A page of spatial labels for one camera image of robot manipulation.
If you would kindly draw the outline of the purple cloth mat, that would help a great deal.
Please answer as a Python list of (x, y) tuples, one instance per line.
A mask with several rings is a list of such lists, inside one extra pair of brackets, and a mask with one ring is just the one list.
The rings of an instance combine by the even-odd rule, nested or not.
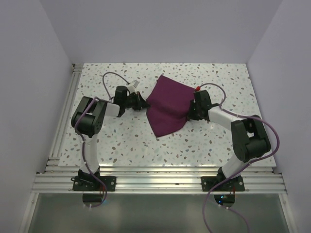
[(194, 88), (161, 75), (146, 102), (146, 116), (156, 137), (174, 133), (184, 127)]

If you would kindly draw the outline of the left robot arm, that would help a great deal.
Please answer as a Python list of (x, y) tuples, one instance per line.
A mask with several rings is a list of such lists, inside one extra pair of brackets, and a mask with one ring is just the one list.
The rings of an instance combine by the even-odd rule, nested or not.
[(78, 174), (87, 174), (84, 185), (97, 190), (101, 178), (95, 175), (100, 166), (97, 158), (97, 136), (104, 124), (104, 118), (121, 117), (127, 109), (140, 111), (150, 105), (133, 87), (117, 86), (112, 101), (98, 97), (82, 97), (72, 118), (71, 126), (82, 140), (82, 163)]

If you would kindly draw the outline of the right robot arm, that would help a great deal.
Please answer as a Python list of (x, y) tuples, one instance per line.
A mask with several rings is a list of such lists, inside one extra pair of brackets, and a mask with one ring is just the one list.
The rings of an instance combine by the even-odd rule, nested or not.
[(270, 140), (259, 116), (236, 116), (211, 102), (206, 90), (195, 91), (188, 112), (190, 120), (205, 120), (216, 123), (231, 131), (233, 155), (217, 173), (216, 184), (221, 190), (228, 190), (234, 178), (250, 161), (260, 158), (271, 149)]

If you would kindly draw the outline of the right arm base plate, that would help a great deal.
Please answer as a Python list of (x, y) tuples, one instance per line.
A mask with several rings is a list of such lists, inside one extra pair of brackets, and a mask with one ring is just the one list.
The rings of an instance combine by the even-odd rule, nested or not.
[(245, 191), (244, 182), (242, 176), (238, 176), (236, 178), (230, 179), (226, 182), (218, 185), (219, 181), (216, 177), (213, 176), (203, 176), (201, 177), (201, 186), (203, 192), (209, 192), (214, 186), (216, 186), (212, 191), (216, 192), (231, 192)]

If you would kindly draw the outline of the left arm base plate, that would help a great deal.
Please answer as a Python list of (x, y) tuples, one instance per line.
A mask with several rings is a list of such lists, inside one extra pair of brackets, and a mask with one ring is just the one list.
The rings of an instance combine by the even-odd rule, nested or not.
[(115, 176), (101, 176), (98, 180), (86, 181), (80, 179), (78, 176), (72, 177), (70, 180), (73, 182), (73, 191), (103, 191), (103, 185), (105, 184), (105, 191), (114, 192), (117, 184), (117, 177)]

